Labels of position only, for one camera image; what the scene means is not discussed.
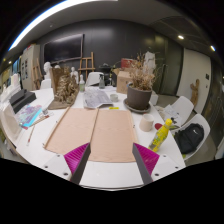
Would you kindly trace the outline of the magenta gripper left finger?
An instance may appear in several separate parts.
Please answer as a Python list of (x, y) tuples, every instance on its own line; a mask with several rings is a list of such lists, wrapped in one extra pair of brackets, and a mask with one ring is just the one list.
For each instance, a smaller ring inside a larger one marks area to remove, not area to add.
[(90, 144), (81, 145), (64, 155), (72, 173), (71, 182), (79, 184), (91, 152)]

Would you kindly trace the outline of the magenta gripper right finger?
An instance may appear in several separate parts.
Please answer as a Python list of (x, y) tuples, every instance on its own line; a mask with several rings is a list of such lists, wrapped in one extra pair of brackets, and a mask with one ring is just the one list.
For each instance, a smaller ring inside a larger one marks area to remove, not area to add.
[(152, 171), (159, 160), (159, 155), (137, 143), (133, 144), (132, 153), (135, 157), (143, 183), (145, 185), (151, 183), (153, 181)]

